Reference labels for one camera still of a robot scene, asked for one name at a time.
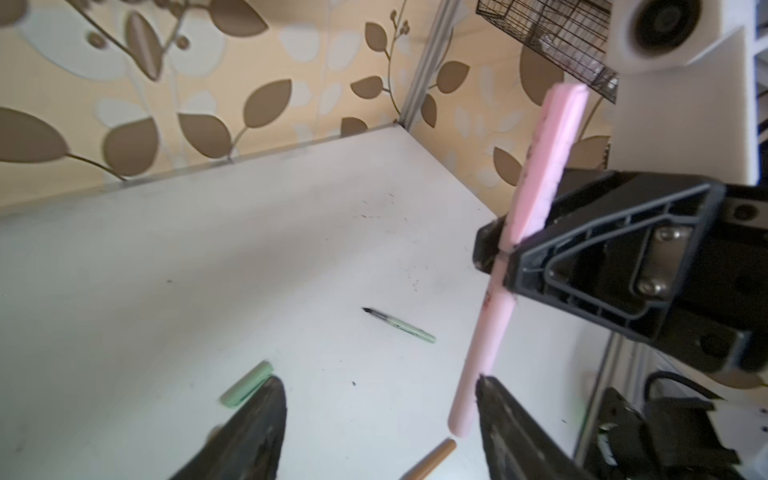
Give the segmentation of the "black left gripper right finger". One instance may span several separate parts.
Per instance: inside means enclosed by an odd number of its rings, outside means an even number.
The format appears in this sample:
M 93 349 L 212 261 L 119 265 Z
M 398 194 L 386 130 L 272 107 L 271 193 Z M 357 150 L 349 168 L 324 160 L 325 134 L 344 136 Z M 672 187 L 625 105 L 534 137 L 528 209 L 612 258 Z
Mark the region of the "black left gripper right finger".
M 495 377 L 475 387 L 489 476 L 503 479 L 590 479 Z

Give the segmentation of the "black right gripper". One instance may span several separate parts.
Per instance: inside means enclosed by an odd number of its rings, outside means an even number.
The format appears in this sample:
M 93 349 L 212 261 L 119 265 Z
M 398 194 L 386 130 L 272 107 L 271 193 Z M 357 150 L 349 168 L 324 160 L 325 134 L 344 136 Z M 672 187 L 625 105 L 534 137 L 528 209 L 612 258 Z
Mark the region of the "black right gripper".
M 505 287 L 701 372 L 765 371 L 767 187 L 596 181 L 563 201 L 598 190 L 513 250 Z

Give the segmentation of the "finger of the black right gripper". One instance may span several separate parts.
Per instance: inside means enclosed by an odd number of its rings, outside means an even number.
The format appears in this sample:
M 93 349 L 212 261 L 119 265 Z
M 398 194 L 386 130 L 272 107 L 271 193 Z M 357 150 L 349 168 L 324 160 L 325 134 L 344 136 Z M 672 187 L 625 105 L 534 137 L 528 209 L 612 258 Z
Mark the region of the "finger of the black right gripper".
M 567 215 L 595 202 L 615 189 L 617 185 L 617 172 L 566 168 L 544 227 L 550 227 Z M 498 217 L 477 231 L 472 262 L 480 272 L 491 273 L 495 257 L 499 252 L 499 242 L 506 217 L 507 215 Z

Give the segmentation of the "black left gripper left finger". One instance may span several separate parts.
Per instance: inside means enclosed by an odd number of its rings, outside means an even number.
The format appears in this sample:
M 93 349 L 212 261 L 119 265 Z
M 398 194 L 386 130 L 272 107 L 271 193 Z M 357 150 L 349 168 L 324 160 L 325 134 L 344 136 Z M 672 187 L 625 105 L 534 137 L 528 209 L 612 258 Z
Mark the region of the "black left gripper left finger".
M 286 420 L 284 384 L 280 378 L 271 376 L 173 477 L 275 479 Z

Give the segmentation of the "pink pen cap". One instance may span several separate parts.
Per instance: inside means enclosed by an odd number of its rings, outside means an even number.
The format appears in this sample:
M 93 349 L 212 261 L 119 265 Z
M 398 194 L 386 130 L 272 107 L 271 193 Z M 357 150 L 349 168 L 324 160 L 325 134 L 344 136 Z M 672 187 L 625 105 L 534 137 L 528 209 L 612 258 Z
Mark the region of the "pink pen cap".
M 586 109 L 586 85 L 557 83 L 547 92 L 499 240 L 507 254 L 544 228 Z

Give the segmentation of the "pink pen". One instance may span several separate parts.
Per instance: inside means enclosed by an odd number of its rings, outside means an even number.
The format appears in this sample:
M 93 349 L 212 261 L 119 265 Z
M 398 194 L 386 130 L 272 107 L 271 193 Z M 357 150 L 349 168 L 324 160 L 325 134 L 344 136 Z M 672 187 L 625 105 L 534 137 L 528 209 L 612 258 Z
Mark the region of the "pink pen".
M 491 372 L 505 331 L 517 306 L 516 296 L 504 286 L 509 254 L 500 252 L 494 259 L 490 280 L 466 355 L 448 417 L 452 435 L 463 438 L 470 433 L 475 414 L 475 384 Z

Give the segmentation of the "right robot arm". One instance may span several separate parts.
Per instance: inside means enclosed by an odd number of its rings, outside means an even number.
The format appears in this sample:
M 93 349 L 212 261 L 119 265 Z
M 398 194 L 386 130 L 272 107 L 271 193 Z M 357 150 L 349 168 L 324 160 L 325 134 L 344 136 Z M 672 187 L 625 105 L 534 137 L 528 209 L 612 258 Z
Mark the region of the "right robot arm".
M 767 368 L 767 190 L 696 175 L 569 169 L 544 228 L 522 243 L 502 289 L 612 330 L 705 374 Z M 470 391 L 494 479 L 734 479 L 739 456 L 710 413 L 716 395 L 633 407 L 607 388 L 570 459 L 494 377 Z

